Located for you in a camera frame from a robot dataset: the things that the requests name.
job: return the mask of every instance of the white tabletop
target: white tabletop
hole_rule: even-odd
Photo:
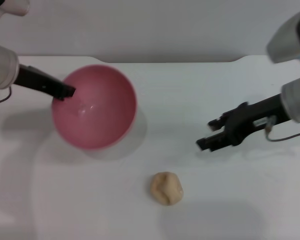
[[[20,57],[57,78],[91,57]],[[300,137],[200,152],[196,140],[223,112],[280,92],[300,63],[265,56],[229,63],[115,63],[133,83],[138,114],[129,135],[85,152],[54,130],[52,98],[13,86],[0,104],[0,240],[300,240]],[[0,91],[0,97],[7,94]],[[292,121],[272,137],[300,132]],[[183,200],[149,195],[157,172],[176,173]]]

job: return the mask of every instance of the dough ball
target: dough ball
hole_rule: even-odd
[[[179,178],[172,172],[159,172],[151,183],[151,194],[163,205],[174,205],[184,196]]]

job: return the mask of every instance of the gray background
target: gray background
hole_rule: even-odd
[[[0,19],[0,45],[20,55],[105,62],[221,62],[263,55],[300,0],[31,0]]]

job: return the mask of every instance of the black wire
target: black wire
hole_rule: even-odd
[[[300,133],[297,133],[295,135],[284,137],[284,138],[271,139],[269,137],[269,134],[271,133],[273,126],[276,124],[276,121],[277,121],[277,117],[274,116],[274,115],[268,117],[268,119],[267,119],[267,123],[266,123],[266,126],[264,128],[264,133],[265,133],[265,139],[267,139],[269,142],[273,142],[273,143],[282,142],[282,141],[286,141],[286,140],[293,139],[293,138],[296,138],[296,137],[300,136]]]
[[[4,101],[8,100],[11,97],[11,95],[12,95],[12,88],[10,86],[9,87],[9,95],[6,98],[0,100],[0,103],[3,103]]]
[[[273,143],[276,143],[276,142],[282,142],[282,141],[289,140],[289,139],[293,139],[293,138],[296,138],[296,137],[299,137],[299,136],[300,136],[300,133],[295,134],[295,135],[292,135],[292,136],[280,138],[280,139],[271,139],[271,138],[269,137],[269,134],[267,134],[267,133],[265,134],[265,138],[266,138],[269,142],[273,142]]]

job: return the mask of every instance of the plastic bowl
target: plastic bowl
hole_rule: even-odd
[[[52,115],[59,134],[71,145],[99,150],[121,140],[137,112],[130,81],[118,70],[89,65],[71,73],[64,82],[76,88],[73,97],[53,99]]]

